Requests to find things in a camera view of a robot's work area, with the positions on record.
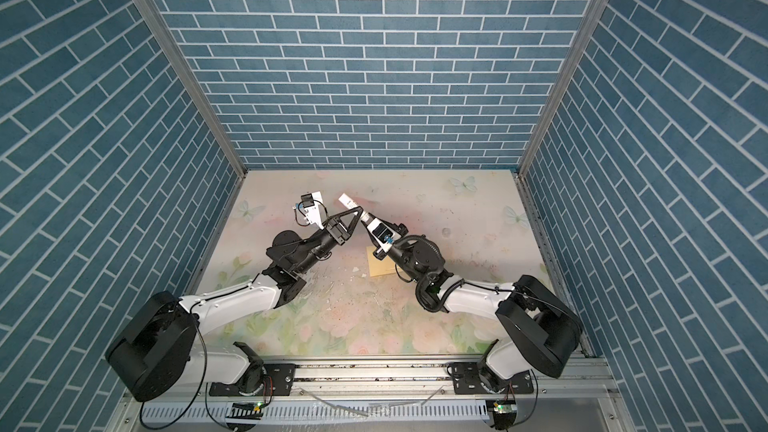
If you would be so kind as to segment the white glue stick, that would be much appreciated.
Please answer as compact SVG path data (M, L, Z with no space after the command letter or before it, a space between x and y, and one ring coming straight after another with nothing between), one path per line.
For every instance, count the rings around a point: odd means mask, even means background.
M338 201L347 209L353 209L353 208L356 208L358 206L358 204L351 197L349 197L347 194L342 194L338 198Z

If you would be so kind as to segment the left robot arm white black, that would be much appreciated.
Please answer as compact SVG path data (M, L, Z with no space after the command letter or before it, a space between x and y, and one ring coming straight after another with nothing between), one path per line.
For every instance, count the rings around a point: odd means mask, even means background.
M370 219L361 207L347 213L350 223L335 214L307 238L293 230L279 233L266 251L269 266L252 279L200 295L154 294L116 335L106 362L139 402L195 381L232 387L240 395L260 393L263 359L243 342L216 350L205 345L204 336L295 299L306 284L303 274L345 244L358 223Z

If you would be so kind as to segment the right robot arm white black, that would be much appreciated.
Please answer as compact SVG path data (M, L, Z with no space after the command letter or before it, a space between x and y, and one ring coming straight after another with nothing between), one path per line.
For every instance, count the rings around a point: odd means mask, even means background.
M559 378L579 345L583 323L540 280L523 275L514 283L473 282L449 272L436 243L368 212L361 221L377 246L374 256L390 258L415 284L415 298L430 313L465 313L496 320L506 333L477 364L480 382L505 388L527 371Z

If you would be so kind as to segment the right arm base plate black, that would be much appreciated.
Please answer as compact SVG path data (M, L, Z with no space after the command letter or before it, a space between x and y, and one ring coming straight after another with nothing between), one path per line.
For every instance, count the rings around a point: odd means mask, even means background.
M457 395L532 394L535 391L532 376L528 372L503 380L488 367L467 361L451 362L446 371Z

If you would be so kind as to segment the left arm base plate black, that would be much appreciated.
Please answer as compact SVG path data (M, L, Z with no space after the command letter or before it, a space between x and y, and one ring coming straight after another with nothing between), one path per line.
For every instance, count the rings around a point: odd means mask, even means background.
M293 363L267 363L260 369L250 368L245 377L234 384L211 383L208 394L212 397L287 397L296 369Z

